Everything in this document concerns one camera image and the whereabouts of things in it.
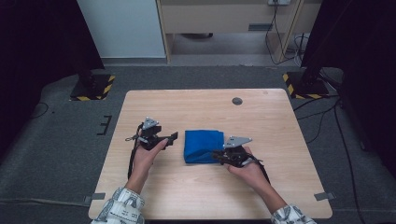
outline blue towel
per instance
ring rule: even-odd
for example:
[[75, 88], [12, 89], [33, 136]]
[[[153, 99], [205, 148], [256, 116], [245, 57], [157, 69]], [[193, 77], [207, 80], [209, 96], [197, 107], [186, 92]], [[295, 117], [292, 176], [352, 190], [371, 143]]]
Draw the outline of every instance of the blue towel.
[[222, 150], [224, 133], [216, 130], [188, 130], [184, 144], [186, 163], [217, 163], [212, 159], [212, 151]]

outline camouflage sleeve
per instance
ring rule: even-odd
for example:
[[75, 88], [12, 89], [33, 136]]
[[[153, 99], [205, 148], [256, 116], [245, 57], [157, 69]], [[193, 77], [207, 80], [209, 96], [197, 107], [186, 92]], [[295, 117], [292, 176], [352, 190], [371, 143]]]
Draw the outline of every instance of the camouflage sleeve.
[[274, 224], [316, 224], [314, 220], [304, 215], [301, 210], [293, 204], [286, 205], [274, 212], [271, 221]]
[[145, 201], [139, 194], [125, 188], [118, 188], [103, 206], [102, 212], [92, 224], [143, 224], [140, 213]]

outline metal bracket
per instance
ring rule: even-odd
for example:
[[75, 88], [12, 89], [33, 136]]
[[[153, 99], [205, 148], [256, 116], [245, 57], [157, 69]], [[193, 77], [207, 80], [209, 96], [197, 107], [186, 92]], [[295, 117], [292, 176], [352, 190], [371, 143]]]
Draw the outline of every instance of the metal bracket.
[[92, 196], [84, 197], [84, 203], [91, 203], [92, 200], [103, 200], [105, 196], [105, 193], [93, 193]]
[[227, 147], [239, 147], [244, 145], [245, 143], [251, 142], [251, 138], [246, 137], [237, 137], [237, 136], [230, 136], [227, 142], [223, 145], [224, 148]]
[[146, 117], [145, 122], [143, 123], [143, 130], [149, 129], [151, 127], [154, 127], [155, 125], [159, 124], [160, 122], [158, 122], [155, 119], [151, 119], [149, 117]]
[[322, 193], [319, 193], [319, 194], [315, 194], [314, 196], [317, 199], [317, 201], [322, 201], [322, 200], [325, 200], [325, 199], [328, 199], [328, 200], [335, 199], [335, 195], [334, 195], [333, 192], [328, 192], [328, 193], [327, 192], [322, 192]]

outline black curtain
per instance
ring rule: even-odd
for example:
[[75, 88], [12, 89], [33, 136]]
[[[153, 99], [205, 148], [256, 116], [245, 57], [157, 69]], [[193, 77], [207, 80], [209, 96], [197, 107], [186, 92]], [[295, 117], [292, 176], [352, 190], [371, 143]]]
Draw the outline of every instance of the black curtain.
[[303, 66], [344, 71], [339, 93], [361, 146], [396, 177], [395, 15], [393, 0], [323, 0]]
[[73, 0], [0, 0], [0, 152], [29, 119], [44, 86], [104, 69]]

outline gray carpet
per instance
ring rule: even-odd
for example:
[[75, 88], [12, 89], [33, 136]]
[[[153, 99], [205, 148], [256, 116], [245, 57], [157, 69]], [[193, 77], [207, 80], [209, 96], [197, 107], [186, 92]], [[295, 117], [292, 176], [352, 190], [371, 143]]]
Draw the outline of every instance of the gray carpet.
[[[108, 67], [107, 72], [116, 76], [109, 95], [103, 101], [88, 102], [69, 101], [77, 76], [51, 83], [42, 92], [41, 102], [44, 104], [37, 105], [32, 115], [38, 118], [26, 124], [0, 167], [0, 198], [35, 198], [83, 204], [84, 197], [94, 193], [123, 98], [129, 90], [286, 89], [282, 74], [296, 69], [258, 66]], [[297, 110], [296, 117], [326, 110], [336, 100], [336, 97], [317, 100]], [[307, 102], [290, 101], [294, 108]], [[347, 114], [340, 107], [337, 107], [337, 112], [352, 160], [358, 201], [365, 222], [396, 220], [396, 180], [374, 152], [360, 149], [359, 139]], [[107, 121], [104, 116], [112, 116], [112, 120], [106, 135], [97, 135], [104, 129], [101, 123]], [[317, 135], [320, 116], [301, 119], [299, 123], [305, 140], [310, 141]], [[336, 196], [330, 200], [333, 216], [317, 222], [361, 223], [347, 154], [333, 111], [324, 115], [319, 136], [308, 144], [308, 148], [323, 187]], [[89, 223], [88, 210], [88, 207], [78, 206], [0, 203], [0, 223]]]

